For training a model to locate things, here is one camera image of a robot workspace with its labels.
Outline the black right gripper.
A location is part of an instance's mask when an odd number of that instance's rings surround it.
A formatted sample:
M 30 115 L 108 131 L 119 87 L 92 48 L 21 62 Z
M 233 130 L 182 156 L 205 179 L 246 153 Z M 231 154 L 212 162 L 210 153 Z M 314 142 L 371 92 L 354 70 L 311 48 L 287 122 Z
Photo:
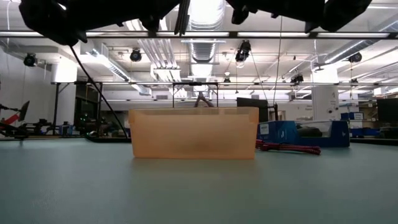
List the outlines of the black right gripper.
M 271 13 L 274 18 L 285 16 L 300 21 L 310 21 L 311 14 L 299 0 L 226 0 L 234 9 L 232 23 L 242 24 L 249 13 L 264 11 Z

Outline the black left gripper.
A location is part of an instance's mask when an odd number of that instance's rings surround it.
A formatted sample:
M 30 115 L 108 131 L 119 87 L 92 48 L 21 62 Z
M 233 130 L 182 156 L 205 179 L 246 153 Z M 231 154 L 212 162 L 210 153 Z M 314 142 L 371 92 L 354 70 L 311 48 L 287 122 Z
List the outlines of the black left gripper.
M 150 32 L 157 32 L 160 20 L 179 5 L 174 34 L 185 35 L 190 17 L 190 0 L 124 0 L 124 3 L 129 16 L 124 25 L 127 21 L 138 19 Z

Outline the long ceiling light strip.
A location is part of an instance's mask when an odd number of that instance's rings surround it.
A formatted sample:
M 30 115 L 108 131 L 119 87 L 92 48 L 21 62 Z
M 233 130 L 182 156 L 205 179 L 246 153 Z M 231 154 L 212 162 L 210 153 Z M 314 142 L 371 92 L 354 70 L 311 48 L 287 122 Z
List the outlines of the long ceiling light strip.
M 177 39 L 179 35 L 162 31 L 150 33 L 146 31 L 92 31 L 87 32 L 89 39 L 124 39 L 124 38 L 165 38 Z M 186 32 L 182 38 L 191 39 L 345 39 L 345 40 L 394 40 L 398 39 L 398 32 L 238 32 L 238 31 L 193 31 Z

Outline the orange translucent plastic bin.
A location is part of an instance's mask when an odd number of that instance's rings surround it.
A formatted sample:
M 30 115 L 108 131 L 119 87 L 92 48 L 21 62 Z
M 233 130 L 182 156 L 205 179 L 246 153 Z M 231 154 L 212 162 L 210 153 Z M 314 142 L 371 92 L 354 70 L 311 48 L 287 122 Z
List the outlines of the orange translucent plastic bin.
M 258 124 L 240 107 L 129 110 L 136 158 L 253 159 Z

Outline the white building column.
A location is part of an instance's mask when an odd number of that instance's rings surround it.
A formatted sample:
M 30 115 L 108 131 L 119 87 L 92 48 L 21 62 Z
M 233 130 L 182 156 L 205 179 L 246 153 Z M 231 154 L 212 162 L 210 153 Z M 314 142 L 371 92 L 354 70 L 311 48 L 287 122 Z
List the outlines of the white building column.
M 339 82 L 337 69 L 330 65 L 312 72 L 312 109 L 316 121 L 337 120 L 339 116 Z

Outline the blue game controller box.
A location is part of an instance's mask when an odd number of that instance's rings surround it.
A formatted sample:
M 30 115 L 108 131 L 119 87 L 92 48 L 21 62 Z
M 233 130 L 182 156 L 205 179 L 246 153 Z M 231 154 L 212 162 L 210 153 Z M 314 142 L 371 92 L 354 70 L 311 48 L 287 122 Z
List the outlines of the blue game controller box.
M 346 121 L 269 121 L 259 123 L 257 138 L 265 142 L 300 146 L 350 146 Z

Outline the blue storage bin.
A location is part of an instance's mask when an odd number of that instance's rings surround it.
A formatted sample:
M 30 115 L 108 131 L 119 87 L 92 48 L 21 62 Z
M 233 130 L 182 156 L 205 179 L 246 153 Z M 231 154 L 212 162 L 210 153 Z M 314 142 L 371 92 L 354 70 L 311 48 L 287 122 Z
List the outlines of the blue storage bin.
M 350 129 L 350 136 L 352 138 L 378 137 L 380 136 L 380 129 L 376 128 L 353 128 Z

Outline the green table mat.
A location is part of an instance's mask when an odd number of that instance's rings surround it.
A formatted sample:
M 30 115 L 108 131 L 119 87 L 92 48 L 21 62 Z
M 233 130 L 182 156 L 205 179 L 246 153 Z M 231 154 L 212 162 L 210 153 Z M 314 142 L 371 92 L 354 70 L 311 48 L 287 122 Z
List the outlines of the green table mat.
M 0 142 L 0 224 L 398 224 L 398 146 L 243 161 L 136 159 L 130 144 Z

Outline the red and black machine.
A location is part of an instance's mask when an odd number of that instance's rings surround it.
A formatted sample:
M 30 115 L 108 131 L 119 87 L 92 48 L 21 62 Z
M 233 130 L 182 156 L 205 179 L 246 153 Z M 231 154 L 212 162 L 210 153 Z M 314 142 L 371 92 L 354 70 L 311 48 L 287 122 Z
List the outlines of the red and black machine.
M 0 119 L 0 135 L 15 139 L 28 138 L 28 132 L 22 126 L 13 126 L 15 122 L 22 122 L 25 120 L 25 116 L 29 107 L 30 101 L 27 101 L 22 105 L 21 108 L 10 108 L 0 104 L 0 112 L 3 110 L 13 111 L 14 114 L 7 119 Z

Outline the silver ventilation duct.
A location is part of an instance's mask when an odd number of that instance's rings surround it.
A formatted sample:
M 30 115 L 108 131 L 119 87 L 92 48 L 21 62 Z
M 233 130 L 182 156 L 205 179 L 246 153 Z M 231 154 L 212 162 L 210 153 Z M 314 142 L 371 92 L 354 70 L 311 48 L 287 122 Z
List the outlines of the silver ventilation duct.
M 217 31 L 222 28 L 225 0 L 190 0 L 188 15 L 190 16 L 187 30 L 189 31 Z M 213 60 L 218 44 L 199 43 L 190 44 L 190 54 L 196 63 L 209 63 Z

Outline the white rectangular air duct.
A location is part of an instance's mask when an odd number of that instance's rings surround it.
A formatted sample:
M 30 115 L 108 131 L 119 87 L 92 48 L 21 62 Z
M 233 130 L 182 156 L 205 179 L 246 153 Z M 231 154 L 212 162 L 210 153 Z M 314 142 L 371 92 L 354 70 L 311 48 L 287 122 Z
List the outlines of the white rectangular air duct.
M 80 44 L 78 58 L 90 77 L 96 82 L 139 82 L 137 75 L 127 71 L 109 56 L 109 48 L 104 44 L 89 41 Z

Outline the black metal stand frame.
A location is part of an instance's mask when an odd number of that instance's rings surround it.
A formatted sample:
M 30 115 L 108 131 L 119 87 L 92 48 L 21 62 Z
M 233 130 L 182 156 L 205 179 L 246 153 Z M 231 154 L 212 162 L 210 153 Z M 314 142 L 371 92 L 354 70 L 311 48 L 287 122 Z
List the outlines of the black metal stand frame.
M 76 98 L 93 103 L 94 116 L 99 118 L 101 110 L 101 96 L 89 82 L 52 82 L 55 85 L 55 103 L 52 122 L 52 135 L 61 135 L 64 121 L 69 125 L 75 124 Z

